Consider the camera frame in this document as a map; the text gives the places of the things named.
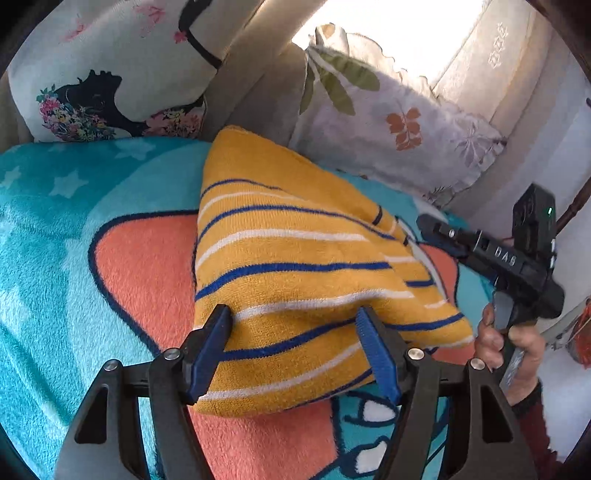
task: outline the red sleeve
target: red sleeve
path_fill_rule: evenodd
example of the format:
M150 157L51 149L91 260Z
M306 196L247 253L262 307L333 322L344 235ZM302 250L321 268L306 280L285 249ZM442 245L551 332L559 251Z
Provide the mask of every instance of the red sleeve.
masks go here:
M556 459L556 452L549 448L550 438L546 432L541 384L538 383L535 390L515 405L513 410L525 441L530 446L539 480L553 479L561 463Z

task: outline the yellow striped cloth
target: yellow striped cloth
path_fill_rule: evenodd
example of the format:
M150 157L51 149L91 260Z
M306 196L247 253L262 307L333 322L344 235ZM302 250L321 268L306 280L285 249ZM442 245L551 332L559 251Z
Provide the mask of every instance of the yellow striped cloth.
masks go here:
M363 304L413 346L472 339L391 215L271 141L217 136L197 223L195 328L218 303L235 316L202 413L270 413L372 381L355 333Z

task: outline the metal screw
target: metal screw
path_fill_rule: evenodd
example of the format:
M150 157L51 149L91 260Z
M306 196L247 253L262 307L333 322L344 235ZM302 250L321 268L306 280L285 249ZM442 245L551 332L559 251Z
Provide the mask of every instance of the metal screw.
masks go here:
M117 360L107 360L103 365L103 368L108 372L111 372L115 368L119 366L119 362Z
M425 352L423 352L420 348L411 348L408 351L408 356L413 360L421 360L425 357Z
M474 370L484 370L484 367L486 367L486 364L482 360L480 360L479 358L473 358L472 360L470 360L470 366Z
M166 360L176 360L179 356L181 356L181 350L178 348L169 348L164 351L164 358Z

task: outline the finger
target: finger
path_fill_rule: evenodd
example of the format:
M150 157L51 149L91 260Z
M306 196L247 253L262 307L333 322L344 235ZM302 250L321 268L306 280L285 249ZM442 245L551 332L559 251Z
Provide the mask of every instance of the finger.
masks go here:
M503 356L500 352L495 352L490 348L476 349L476 356L480 358L488 368L499 368L503 364Z
M495 322L495 309L490 303L482 310L482 322L487 326Z
M509 339L515 346L525 350L516 378L527 380L536 377L546 349L546 342L537 328L535 326L513 326L509 330Z
M485 345L488 348L499 351L503 348L505 341L503 336L493 327L487 327L483 322L478 324L478 337L476 343Z

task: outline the white star pattern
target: white star pattern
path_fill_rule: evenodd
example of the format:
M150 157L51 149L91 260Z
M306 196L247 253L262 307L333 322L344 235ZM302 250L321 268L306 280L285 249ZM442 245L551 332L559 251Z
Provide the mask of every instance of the white star pattern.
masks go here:
M10 291L0 290L0 323L16 338L21 334L21 326L31 316L31 311L21 300L18 287Z
M80 187L86 185L88 180L81 180L78 176L78 170L74 170L66 177L55 177L53 179L53 190L49 193L50 197L61 195L71 199Z
M120 150L115 158L135 158L136 160L145 160L146 155L149 151L155 149L155 145L147 142L143 138L133 138L120 140L115 143L117 148Z
M22 174L20 167L14 167L12 170L7 171L4 174L4 180L2 181L2 183L0 183L0 187L4 187L8 190L10 188L10 185L12 185L12 182L18 180L19 178L21 178L21 176Z
M14 222L11 219L10 213L9 206L3 212L0 210L0 247L6 243L6 240L8 240L8 237L14 230Z

